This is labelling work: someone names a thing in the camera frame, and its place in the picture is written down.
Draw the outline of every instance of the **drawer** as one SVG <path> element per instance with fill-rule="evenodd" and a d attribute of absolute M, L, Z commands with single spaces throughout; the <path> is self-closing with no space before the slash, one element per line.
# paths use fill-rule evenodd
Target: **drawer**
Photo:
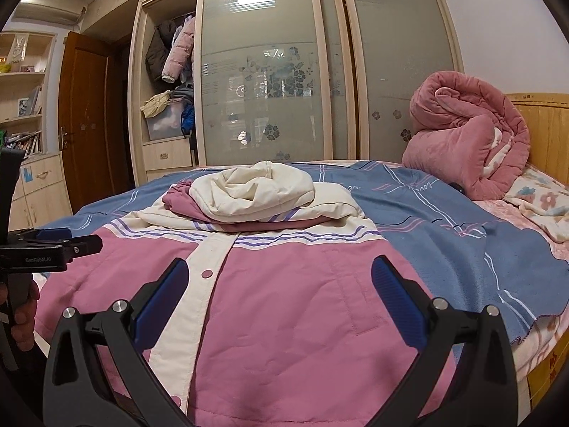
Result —
<path fill-rule="evenodd" d="M 62 166 L 59 155 L 36 160 L 20 169 L 20 177 L 24 194 L 30 194 L 38 189 L 63 180 Z"/>
<path fill-rule="evenodd" d="M 150 183 L 152 180 L 162 178 L 164 175 L 175 174 L 178 172 L 189 172 L 193 167 L 165 168 L 162 170 L 149 170 L 146 172 L 146 179 Z"/>
<path fill-rule="evenodd" d="M 12 202 L 10 207 L 10 220 L 8 221 L 8 231 L 17 231 L 18 229 L 28 229 L 32 227 L 30 214 L 26 205 L 26 200 L 20 199 Z"/>
<path fill-rule="evenodd" d="M 26 202 L 34 228 L 73 215 L 63 181 L 26 195 Z"/>
<path fill-rule="evenodd" d="M 20 199 L 20 197 L 24 196 L 24 186 L 22 186 L 22 177 L 18 178 L 18 182 L 16 183 L 16 189 L 14 189 L 14 195 L 12 196 L 12 200 Z"/>
<path fill-rule="evenodd" d="M 192 154 L 187 138 L 144 144 L 142 154 L 146 170 L 192 166 Z"/>

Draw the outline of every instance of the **wardrobe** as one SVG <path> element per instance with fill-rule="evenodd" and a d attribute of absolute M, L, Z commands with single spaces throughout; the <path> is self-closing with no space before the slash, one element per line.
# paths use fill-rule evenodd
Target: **wardrobe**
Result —
<path fill-rule="evenodd" d="M 150 141 L 140 112 L 160 93 L 144 63 L 154 30 L 189 12 L 200 165 L 400 162 L 413 92 L 462 70 L 444 0 L 142 0 L 129 76 L 137 184 L 195 165 L 187 139 Z"/>

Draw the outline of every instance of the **blue gripper pad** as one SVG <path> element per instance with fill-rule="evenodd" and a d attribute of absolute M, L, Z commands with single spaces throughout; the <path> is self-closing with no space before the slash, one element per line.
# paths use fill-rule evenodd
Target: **blue gripper pad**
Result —
<path fill-rule="evenodd" d="M 385 257 L 372 263 L 372 282 L 409 347 L 421 351 L 427 345 L 427 321 L 403 285 L 403 279 Z"/>
<path fill-rule="evenodd" d="M 158 279 L 156 289 L 133 323 L 133 344 L 139 353 L 156 345 L 189 282 L 188 264 L 180 258 L 170 264 Z"/>
<path fill-rule="evenodd" d="M 59 241 L 61 239 L 71 239 L 69 228 L 49 228 L 41 229 L 36 236 L 38 241 Z"/>

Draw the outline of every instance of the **glass panel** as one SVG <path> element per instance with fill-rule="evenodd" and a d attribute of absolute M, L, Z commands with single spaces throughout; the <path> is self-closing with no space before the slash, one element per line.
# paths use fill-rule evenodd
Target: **glass panel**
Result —
<path fill-rule="evenodd" d="M 369 158 L 401 162 L 409 100 L 433 72 L 453 70 L 436 0 L 356 0 L 369 104 Z"/>
<path fill-rule="evenodd" d="M 330 95 L 332 102 L 332 143 L 334 159 L 348 158 L 348 113 L 346 110 L 346 86 L 344 63 L 340 42 L 340 26 L 334 0 L 320 0 L 324 33 L 326 35 L 326 54 L 330 75 Z"/>
<path fill-rule="evenodd" d="M 209 165 L 324 158 L 312 0 L 204 0 Z"/>

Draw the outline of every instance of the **transparent storage bin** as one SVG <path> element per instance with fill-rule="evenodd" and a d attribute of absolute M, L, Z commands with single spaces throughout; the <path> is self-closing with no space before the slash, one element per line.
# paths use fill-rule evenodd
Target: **transparent storage bin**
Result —
<path fill-rule="evenodd" d="M 183 110 L 183 101 L 171 102 L 160 114 L 146 119 L 150 141 L 182 136 L 180 121 Z"/>

